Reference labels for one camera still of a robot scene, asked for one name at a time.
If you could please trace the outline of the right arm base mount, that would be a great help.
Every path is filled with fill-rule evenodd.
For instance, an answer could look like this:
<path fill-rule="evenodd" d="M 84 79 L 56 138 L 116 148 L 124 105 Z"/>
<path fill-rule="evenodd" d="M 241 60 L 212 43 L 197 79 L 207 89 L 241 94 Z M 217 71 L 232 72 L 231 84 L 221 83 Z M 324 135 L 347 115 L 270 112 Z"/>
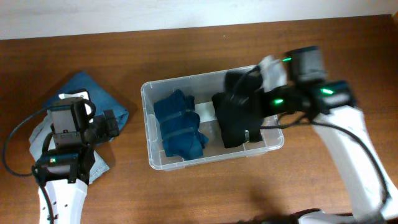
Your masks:
<path fill-rule="evenodd" d="M 294 213 L 292 217 L 298 224 L 342 224 L 355 221 L 353 216 L 327 214 L 317 208 L 302 210 Z"/>

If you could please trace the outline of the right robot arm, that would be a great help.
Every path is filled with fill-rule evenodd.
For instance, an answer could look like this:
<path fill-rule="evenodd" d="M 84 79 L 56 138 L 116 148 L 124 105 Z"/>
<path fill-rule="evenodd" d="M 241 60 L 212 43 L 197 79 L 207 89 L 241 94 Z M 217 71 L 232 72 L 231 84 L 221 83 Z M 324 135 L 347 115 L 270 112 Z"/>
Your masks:
<path fill-rule="evenodd" d="M 233 92 L 250 82 L 259 87 L 257 117 L 302 116 L 276 129 L 309 125 L 319 135 L 335 163 L 352 206 L 348 217 L 321 210 L 303 212 L 298 223 L 387 223 L 397 218 L 397 187 L 371 142 L 364 113 L 349 84 L 329 81 L 317 46 L 290 50 L 282 59 L 269 55 L 246 71 Z"/>

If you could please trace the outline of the black taped cloth bundle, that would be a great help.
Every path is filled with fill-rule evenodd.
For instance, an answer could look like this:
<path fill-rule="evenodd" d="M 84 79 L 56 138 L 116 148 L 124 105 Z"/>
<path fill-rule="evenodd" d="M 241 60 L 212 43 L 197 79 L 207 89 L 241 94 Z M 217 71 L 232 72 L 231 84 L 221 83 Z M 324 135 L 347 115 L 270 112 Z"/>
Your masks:
<path fill-rule="evenodd" d="M 224 90 L 227 99 L 237 104 L 247 100 L 262 88 L 263 77 L 258 71 L 228 71 L 224 78 Z"/>
<path fill-rule="evenodd" d="M 260 115 L 258 105 L 252 100 L 236 98 L 227 93 L 216 93 L 211 99 L 225 148 L 262 141 L 259 127 L 264 118 Z"/>

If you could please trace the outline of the navy blue taped cloth bundle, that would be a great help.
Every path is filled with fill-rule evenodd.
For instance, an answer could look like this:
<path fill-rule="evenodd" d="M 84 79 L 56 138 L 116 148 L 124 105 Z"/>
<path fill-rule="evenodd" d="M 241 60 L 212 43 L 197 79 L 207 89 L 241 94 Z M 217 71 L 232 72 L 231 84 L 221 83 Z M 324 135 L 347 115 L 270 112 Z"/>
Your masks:
<path fill-rule="evenodd" d="M 160 124 L 162 146 L 167 157 L 199 159 L 209 139 L 200 132 L 200 116 L 195 111 L 195 97 L 177 89 L 154 103 Z"/>

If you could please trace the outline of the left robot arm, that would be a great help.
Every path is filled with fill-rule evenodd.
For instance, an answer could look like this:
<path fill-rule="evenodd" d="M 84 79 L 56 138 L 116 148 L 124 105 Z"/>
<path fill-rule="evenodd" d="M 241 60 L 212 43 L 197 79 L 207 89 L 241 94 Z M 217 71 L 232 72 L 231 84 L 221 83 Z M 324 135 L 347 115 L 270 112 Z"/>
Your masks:
<path fill-rule="evenodd" d="M 32 166 L 39 185 L 40 223 L 80 223 L 95 146 L 119 136 L 113 110 L 96 114 L 91 100 L 72 97 L 48 108 L 51 132 Z"/>

